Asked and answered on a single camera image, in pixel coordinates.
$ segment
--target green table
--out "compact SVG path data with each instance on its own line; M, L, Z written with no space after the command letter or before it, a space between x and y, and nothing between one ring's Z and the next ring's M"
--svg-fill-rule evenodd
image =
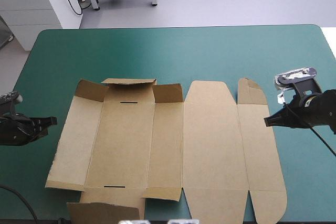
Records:
M59 124L35 143L0 146L0 183L21 192L40 219L69 218L66 202L80 194L44 185L80 78L157 78L159 84L181 83L184 94L193 80L216 80L236 97L238 79L249 77L261 85L274 113L280 109L274 75L305 66L318 70L322 89L336 87L335 58L314 25L44 31L17 81L24 98L17 110L56 116ZM336 149L332 132L317 129ZM336 159L309 130L276 127L275 135L288 193L282 221L336 221ZM146 202L148 219L188 216L184 197ZM0 219L6 218L31 217L1 190ZM254 220L250 200L245 220Z

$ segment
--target flattened cardboard box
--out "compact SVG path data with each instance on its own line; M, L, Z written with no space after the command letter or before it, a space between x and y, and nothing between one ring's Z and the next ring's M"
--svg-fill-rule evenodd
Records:
M46 187L82 191L82 204L137 208L140 218L144 198L179 201L182 188L201 223L242 223L249 190L258 223L284 214L285 184L272 129L260 122L268 107L258 85L241 79L237 106L223 82L194 81L185 101L180 84L103 83L79 82ZM81 206L75 214L69 208L72 219Z

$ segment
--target cardboard flap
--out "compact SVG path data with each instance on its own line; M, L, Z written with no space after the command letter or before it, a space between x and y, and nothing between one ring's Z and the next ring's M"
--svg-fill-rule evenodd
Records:
M147 188L142 198L152 198L152 199L167 199L180 201L181 196L180 188Z
M238 104L267 105L267 100L257 83L247 78L241 78L238 82Z
M67 203L72 224L118 224L120 220L138 220L134 207L106 203Z
M141 196L144 191L145 189L138 188L86 187L85 192L81 194L80 203L101 202L117 206L136 208L139 210L140 219L143 219L145 199L141 198Z
M277 223L285 214L285 191L250 191L254 214L258 224Z
M199 219L200 224L242 224L247 192L247 190L184 188L190 214L193 219Z
M154 85L155 103L183 102L181 84Z
M102 102L73 97L46 187L83 190L102 107Z
M77 85L75 96L103 102L107 89L104 85L82 79Z
M193 81L185 102L237 105L228 91L227 85L221 81Z
M134 85L142 83L155 83L156 79L117 79L117 78L107 78L101 83L105 84L119 84L119 85Z

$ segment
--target white drawer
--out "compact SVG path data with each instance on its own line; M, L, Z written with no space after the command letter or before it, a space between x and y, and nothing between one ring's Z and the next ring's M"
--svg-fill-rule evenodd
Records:
M38 34L43 30L62 29L60 24L55 25L30 25L30 26L9 26L13 34L26 50L30 51L35 43Z
M0 10L52 9L49 0L0 0Z
M7 25L52 25L60 24L53 9L46 10L0 10Z

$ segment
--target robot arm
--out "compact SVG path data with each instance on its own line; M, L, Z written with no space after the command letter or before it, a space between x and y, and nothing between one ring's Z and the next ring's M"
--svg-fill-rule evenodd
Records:
M22 102L17 91L0 96L0 145L25 145L48 135L48 127L57 124L56 117L29 118L15 112Z
M285 104L284 92L294 89L293 100L274 115L265 118L269 126L310 128L328 125L336 134L336 90L322 93L314 77L314 68L301 68L275 76L275 86L281 90L278 102Z

